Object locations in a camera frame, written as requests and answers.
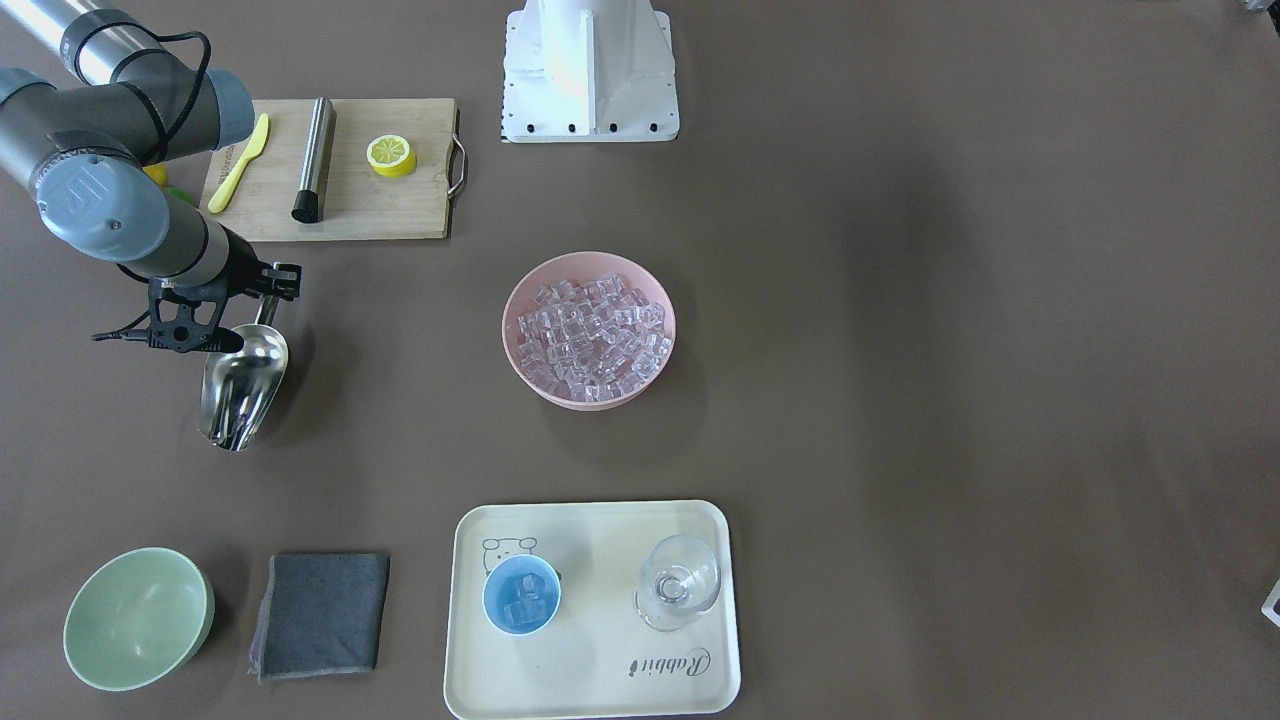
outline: stainless steel muddler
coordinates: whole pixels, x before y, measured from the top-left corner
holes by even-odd
[[[333,126],[337,113],[328,97],[317,97],[311,109],[311,132],[307,154],[302,158],[302,179],[293,200],[293,219],[319,223],[324,219],[324,188],[329,176],[329,150],[333,147]]]

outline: gray cloth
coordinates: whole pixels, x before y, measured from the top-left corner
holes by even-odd
[[[389,568],[375,553],[273,556],[250,674],[261,682],[372,670]]]

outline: green object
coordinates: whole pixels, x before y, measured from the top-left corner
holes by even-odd
[[[192,208],[195,208],[195,206],[196,206],[196,201],[195,201],[195,200],[192,200],[189,195],[187,195],[186,192],[183,192],[183,191],[178,190],[177,187],[173,187],[173,186],[170,186],[170,187],[166,187],[166,188],[165,188],[165,191],[166,191],[166,192],[168,192],[169,195],[172,195],[172,196],[177,197],[178,200],[182,200],[182,201],[183,201],[183,202],[186,202],[187,205],[191,205]]]
[[[196,655],[214,621],[214,591],[187,556],[143,547],[99,568],[72,601],[63,652],[100,691],[132,691]]]

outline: white tray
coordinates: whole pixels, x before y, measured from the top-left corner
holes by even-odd
[[[696,623],[659,633],[636,614],[640,565],[659,541],[691,534],[721,562],[721,593]],[[531,552],[561,575],[556,618],[526,637],[494,628],[488,569]],[[724,514],[701,500],[485,505],[453,541],[444,702],[462,720],[632,717],[717,712],[741,684]]]

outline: clear glass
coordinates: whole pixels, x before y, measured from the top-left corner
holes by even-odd
[[[659,542],[640,566],[636,611],[653,629],[669,633],[698,620],[719,597],[719,561],[694,536]]]

